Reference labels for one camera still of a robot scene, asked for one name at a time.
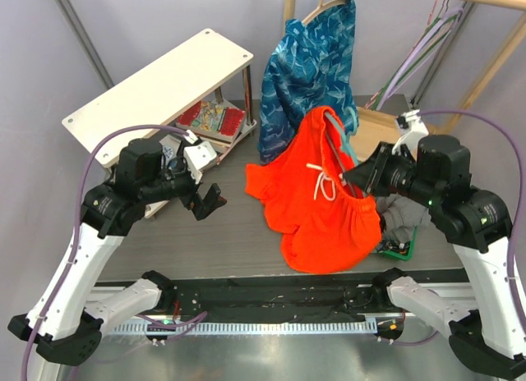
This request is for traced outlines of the teal hanger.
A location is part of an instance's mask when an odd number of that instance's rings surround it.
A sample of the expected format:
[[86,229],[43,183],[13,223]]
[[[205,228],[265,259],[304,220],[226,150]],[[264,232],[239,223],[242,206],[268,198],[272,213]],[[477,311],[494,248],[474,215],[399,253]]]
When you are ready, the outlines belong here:
[[344,125],[328,106],[320,106],[314,110],[319,113],[319,129],[317,136],[320,141],[321,165],[325,178],[342,190],[344,187],[353,189],[353,183],[346,180],[347,171],[354,169],[358,164],[357,155],[351,145],[352,135],[347,135]]

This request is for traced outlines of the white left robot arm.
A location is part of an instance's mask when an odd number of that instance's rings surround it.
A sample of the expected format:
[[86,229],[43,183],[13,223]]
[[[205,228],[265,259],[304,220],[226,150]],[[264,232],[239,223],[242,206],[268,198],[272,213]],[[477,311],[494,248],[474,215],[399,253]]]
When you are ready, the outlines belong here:
[[167,314],[176,291],[169,278],[155,271],[143,273],[108,299],[93,305],[86,301],[107,261],[149,205],[178,198],[197,220],[225,205],[216,184],[205,196],[198,192],[203,171],[216,160],[213,147],[201,139],[183,140],[172,158],[165,157],[157,140],[131,141],[110,178],[86,192],[67,254],[37,305],[12,317],[9,331],[35,343],[46,361],[78,366],[119,324],[148,310]]

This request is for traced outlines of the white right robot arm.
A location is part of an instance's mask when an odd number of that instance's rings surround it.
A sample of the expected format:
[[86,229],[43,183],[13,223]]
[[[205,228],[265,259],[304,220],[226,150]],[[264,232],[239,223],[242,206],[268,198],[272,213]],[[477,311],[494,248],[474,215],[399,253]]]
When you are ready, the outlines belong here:
[[477,302],[469,309],[427,290],[392,268],[377,275],[372,304],[402,308],[447,339],[457,359],[475,373],[515,380],[525,373],[525,332],[510,292],[507,258],[513,229],[504,201],[471,183],[470,152],[451,135],[418,141],[418,155],[397,154],[381,142],[343,174],[367,195],[401,195],[428,209],[431,222],[460,258]]

